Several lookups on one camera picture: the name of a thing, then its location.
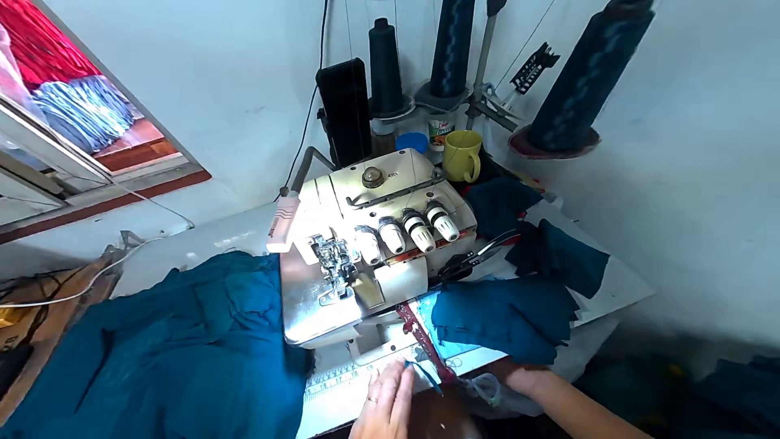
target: window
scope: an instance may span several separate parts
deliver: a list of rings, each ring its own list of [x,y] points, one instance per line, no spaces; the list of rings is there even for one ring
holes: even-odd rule
[[[204,173],[29,0],[0,3],[0,52],[0,234]]]

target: white tension knob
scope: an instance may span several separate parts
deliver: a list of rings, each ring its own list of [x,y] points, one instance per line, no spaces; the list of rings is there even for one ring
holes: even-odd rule
[[[406,250],[406,240],[403,239],[401,227],[391,216],[379,219],[379,236],[394,254],[400,255]]]
[[[355,245],[360,250],[360,254],[363,255],[366,264],[373,266],[379,263],[381,253],[374,229],[369,226],[355,227]]]
[[[423,253],[432,252],[436,249],[436,241],[434,241],[434,235],[428,230],[425,225],[423,216],[414,209],[404,209],[403,213],[403,228],[412,237],[414,244],[423,251]]]
[[[458,227],[455,227],[455,223],[452,222],[452,218],[449,217],[447,211],[440,202],[429,200],[425,208],[425,216],[428,218],[428,222],[433,224],[444,239],[450,242],[458,240],[458,236],[460,235]]]

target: mug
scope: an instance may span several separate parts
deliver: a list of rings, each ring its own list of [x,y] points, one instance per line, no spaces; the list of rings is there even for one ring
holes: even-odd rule
[[[476,131],[456,130],[444,140],[441,167],[447,180],[473,183],[480,176],[480,148],[482,136]]]

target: table surface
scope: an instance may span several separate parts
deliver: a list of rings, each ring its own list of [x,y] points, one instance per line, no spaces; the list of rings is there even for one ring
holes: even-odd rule
[[[265,241],[274,211],[274,205],[265,205],[150,242],[124,262],[124,274],[116,285],[112,298],[135,294],[152,287],[163,280],[170,269],[190,269],[220,253],[241,250],[252,255],[267,254]],[[570,236],[605,251],[593,238],[545,201],[529,209],[526,216],[526,220],[537,225],[542,218],[548,219]],[[502,249],[502,252],[494,258],[478,266],[470,279],[488,274],[504,278],[514,277],[514,266],[503,259],[503,255],[508,250],[509,248]],[[609,259],[604,274],[601,289],[592,299],[573,294],[582,308],[573,326],[598,319],[654,294],[654,290],[641,277],[615,256]],[[318,349],[315,355],[317,357],[315,373],[351,363],[349,353],[343,346]],[[502,352],[478,348],[457,355],[448,364],[460,375],[504,356]],[[423,363],[423,366],[435,375],[432,363],[429,361]],[[343,390],[331,391],[316,400],[304,402],[298,437],[310,437],[355,419],[365,399],[367,378],[365,383],[363,381],[362,377],[355,379]]]

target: red fabric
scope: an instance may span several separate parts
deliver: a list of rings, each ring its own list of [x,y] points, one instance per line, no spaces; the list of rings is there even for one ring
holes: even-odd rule
[[[11,36],[11,52],[29,90],[101,74],[29,0],[0,0],[0,23]]]

